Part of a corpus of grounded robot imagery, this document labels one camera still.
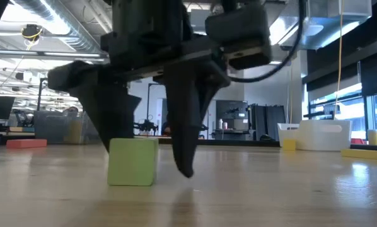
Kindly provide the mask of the grey translucent bin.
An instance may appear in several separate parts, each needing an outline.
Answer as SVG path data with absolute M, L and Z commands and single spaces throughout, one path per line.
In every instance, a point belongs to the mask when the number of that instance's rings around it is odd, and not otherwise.
M 69 124 L 73 120 L 82 122 L 81 143 L 101 143 L 98 132 L 86 112 L 34 111 L 36 139 L 46 139 L 48 144 L 70 144 L 66 141 Z

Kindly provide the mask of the white plastic bin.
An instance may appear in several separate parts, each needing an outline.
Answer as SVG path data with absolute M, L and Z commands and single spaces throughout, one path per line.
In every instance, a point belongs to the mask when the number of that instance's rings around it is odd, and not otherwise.
M 278 123 L 279 144 L 296 141 L 296 148 L 306 151 L 341 151 L 351 146 L 350 120 L 302 120 L 299 124 Z

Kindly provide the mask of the black yellow ceiling reel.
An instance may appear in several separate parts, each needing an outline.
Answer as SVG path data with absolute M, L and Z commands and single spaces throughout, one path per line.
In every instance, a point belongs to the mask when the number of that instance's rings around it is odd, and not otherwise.
M 40 38 L 40 34 L 43 32 L 43 28 L 36 24 L 27 24 L 21 30 L 21 36 L 28 41 L 36 42 Z

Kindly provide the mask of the green half-round block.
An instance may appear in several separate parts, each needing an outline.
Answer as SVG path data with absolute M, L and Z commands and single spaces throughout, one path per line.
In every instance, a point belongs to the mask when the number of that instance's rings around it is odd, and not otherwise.
M 117 186 L 150 186 L 156 179 L 156 138 L 114 138 L 110 141 L 107 182 Z

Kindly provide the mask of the black gantry frame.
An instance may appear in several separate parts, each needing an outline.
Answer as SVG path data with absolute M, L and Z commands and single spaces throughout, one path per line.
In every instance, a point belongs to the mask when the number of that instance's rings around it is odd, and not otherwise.
M 37 99 L 37 111 L 40 111 L 40 107 L 41 107 L 41 101 L 42 101 L 42 91 L 43 91 L 43 87 L 44 87 L 44 81 L 47 81 L 48 78 L 40 78 L 40 83 L 39 83 L 39 87 L 38 87 L 38 99 Z
M 155 135 L 161 135 L 161 126 L 163 123 L 163 100 L 166 92 L 165 87 L 161 84 L 149 83 L 147 93 L 147 119 L 158 126 Z

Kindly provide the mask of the red flat rectangular block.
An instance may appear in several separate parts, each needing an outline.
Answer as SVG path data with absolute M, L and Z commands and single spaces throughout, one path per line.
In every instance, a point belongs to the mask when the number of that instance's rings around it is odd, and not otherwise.
M 6 142 L 8 149 L 43 148 L 46 146 L 46 139 L 12 139 Z

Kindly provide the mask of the dark folding panels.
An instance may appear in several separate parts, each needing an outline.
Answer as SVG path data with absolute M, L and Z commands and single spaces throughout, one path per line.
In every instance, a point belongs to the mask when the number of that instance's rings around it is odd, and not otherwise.
M 279 140 L 277 125 L 286 122 L 282 105 L 251 104 L 248 113 L 253 140 Z

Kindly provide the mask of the long ceiling light strip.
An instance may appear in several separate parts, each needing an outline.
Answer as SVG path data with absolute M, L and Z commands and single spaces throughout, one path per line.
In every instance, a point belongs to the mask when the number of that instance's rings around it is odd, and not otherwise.
M 106 54 L 90 54 L 77 52 L 45 52 L 45 51 L 30 51 L 30 50 L 0 50 L 0 58 L 14 58 L 14 59 L 48 59 L 59 61 L 104 61 L 108 59 Z

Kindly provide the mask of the black cabinet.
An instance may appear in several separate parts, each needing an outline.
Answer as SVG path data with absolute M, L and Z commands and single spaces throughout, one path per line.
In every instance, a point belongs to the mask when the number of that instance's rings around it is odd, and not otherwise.
M 228 129 L 218 129 L 219 119 L 228 123 Z M 216 120 L 214 138 L 217 140 L 245 141 L 250 134 L 246 101 L 217 100 Z

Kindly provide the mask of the black frame rail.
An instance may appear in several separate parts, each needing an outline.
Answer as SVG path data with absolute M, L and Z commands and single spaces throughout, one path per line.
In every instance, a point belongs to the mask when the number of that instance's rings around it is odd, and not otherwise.
M 198 139 L 197 145 L 203 146 L 254 146 L 254 147 L 279 147 L 278 141 L 234 141 L 234 140 L 207 140 Z
M 377 145 L 351 144 L 350 148 L 351 149 L 375 150 L 375 151 L 377 151 Z

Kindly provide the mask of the silver ribbed air duct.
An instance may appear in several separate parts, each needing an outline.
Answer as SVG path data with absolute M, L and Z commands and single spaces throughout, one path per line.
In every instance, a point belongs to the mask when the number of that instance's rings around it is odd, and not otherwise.
M 43 27 L 76 52 L 100 53 L 99 43 L 61 3 L 60 0 L 11 0 L 15 5 L 38 16 Z

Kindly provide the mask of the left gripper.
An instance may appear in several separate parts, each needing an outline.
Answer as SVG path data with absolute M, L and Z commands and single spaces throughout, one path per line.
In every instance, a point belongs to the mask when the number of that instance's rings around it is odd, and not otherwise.
M 215 94 L 230 85 L 218 23 L 206 18 L 205 35 L 196 35 L 182 0 L 106 0 L 113 30 L 101 37 L 106 65 L 83 61 L 48 72 L 48 87 L 75 97 L 110 150 L 114 138 L 134 137 L 134 111 L 141 98 L 125 81 L 154 73 L 166 89 L 167 121 L 178 171 L 194 175 L 194 157 L 207 109 Z

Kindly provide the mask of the yellow rectangular block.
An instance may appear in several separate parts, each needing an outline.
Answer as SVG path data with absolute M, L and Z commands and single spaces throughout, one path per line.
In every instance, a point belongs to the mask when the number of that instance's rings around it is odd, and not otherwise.
M 343 157 L 377 160 L 377 150 L 342 149 Z

